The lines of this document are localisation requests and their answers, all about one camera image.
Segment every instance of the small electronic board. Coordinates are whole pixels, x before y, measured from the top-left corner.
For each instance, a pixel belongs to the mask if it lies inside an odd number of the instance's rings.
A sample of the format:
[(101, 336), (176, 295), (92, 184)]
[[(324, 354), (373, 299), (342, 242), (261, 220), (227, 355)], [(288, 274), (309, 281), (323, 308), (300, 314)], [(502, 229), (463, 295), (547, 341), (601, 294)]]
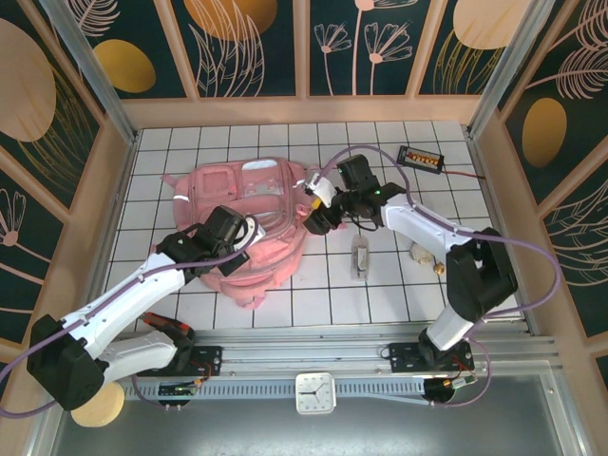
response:
[(402, 145), (399, 149), (397, 162), (403, 166), (428, 171), (433, 174), (441, 174), (444, 169), (443, 155), (414, 149), (408, 145)]

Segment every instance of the pink backpack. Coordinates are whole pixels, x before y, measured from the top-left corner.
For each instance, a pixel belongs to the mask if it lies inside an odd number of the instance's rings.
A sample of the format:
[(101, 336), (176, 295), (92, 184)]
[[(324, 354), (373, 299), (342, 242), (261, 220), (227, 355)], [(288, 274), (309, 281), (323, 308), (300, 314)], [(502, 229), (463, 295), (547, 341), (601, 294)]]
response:
[(173, 213), (179, 230), (205, 222), (218, 205), (240, 214), (252, 214), (266, 236), (249, 247), (250, 259), (225, 277), (216, 268), (200, 280), (212, 290), (256, 309), (265, 292), (280, 287), (295, 272), (308, 234), (301, 223), (310, 214), (312, 198), (304, 193), (306, 170), (284, 159), (259, 159), (206, 164), (175, 180), (163, 176), (175, 189)]

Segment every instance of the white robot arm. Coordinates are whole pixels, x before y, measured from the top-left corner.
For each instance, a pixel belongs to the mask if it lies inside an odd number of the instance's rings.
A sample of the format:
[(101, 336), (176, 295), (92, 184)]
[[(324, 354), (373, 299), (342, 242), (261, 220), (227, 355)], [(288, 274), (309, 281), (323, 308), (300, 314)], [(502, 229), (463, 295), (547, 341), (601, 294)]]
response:
[[(473, 325), (517, 291), (508, 254), (499, 242), (477, 241), (458, 233), (474, 230), (453, 223), (420, 203), (410, 202), (395, 183), (381, 186), (367, 159), (356, 155), (337, 164), (347, 191), (333, 189), (315, 175), (308, 191), (321, 200), (305, 221), (313, 234), (325, 235), (343, 218), (371, 219), (420, 244), (446, 265), (449, 305), (420, 335), (420, 352), (429, 364), (454, 348)], [(486, 228), (485, 235), (499, 236)]]
[[(105, 384), (140, 371), (187, 364), (192, 330), (168, 318), (151, 323), (156, 331), (112, 342), (132, 321), (156, 302), (183, 287), (218, 263), (228, 276), (249, 259), (238, 254), (264, 235), (253, 218), (217, 207), (203, 224), (167, 236), (145, 263), (129, 277), (83, 308), (59, 321), (45, 315), (34, 323), (30, 345), (84, 323), (28, 358), (28, 371), (66, 410), (86, 403)], [(177, 263), (232, 259), (203, 267), (176, 269)]]

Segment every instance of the yellow circle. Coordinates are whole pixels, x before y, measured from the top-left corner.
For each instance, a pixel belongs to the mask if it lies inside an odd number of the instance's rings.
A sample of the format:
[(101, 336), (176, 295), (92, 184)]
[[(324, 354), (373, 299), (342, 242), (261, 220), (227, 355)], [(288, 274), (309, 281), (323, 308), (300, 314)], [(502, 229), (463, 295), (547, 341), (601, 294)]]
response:
[(535, 102), (523, 122), (523, 155), (537, 168), (555, 159), (566, 136), (568, 120), (563, 106), (552, 98)]
[(0, 19), (0, 131), (17, 141), (42, 138), (57, 92), (47, 56), (27, 33)]
[(74, 421), (84, 428), (109, 425), (121, 413), (124, 390), (116, 382), (108, 383), (90, 401), (71, 412)]
[(454, 32), (465, 46), (498, 49), (509, 44), (530, 0), (458, 0)]
[(145, 92), (156, 83), (150, 59), (136, 46), (123, 40), (107, 40), (93, 52), (110, 83), (130, 93)]
[[(247, 31), (238, 33), (242, 26), (238, 25), (235, 8), (240, 10), (245, 27), (247, 16), (251, 17), (260, 35), (275, 21), (277, 9), (276, 0), (234, 0), (234, 5), (233, 0), (184, 0), (184, 4), (201, 29), (227, 41), (236, 41), (237, 34), (239, 39), (248, 36)], [(223, 27), (222, 24), (230, 24), (231, 27)]]

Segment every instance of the clock face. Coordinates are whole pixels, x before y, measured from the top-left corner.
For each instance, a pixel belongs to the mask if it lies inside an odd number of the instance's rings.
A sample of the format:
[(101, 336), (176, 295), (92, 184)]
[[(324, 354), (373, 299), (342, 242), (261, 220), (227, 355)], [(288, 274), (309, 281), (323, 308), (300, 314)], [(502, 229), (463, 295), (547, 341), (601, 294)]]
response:
[(295, 378), (295, 406), (303, 415), (330, 413), (335, 408), (335, 381), (326, 373), (300, 373)]

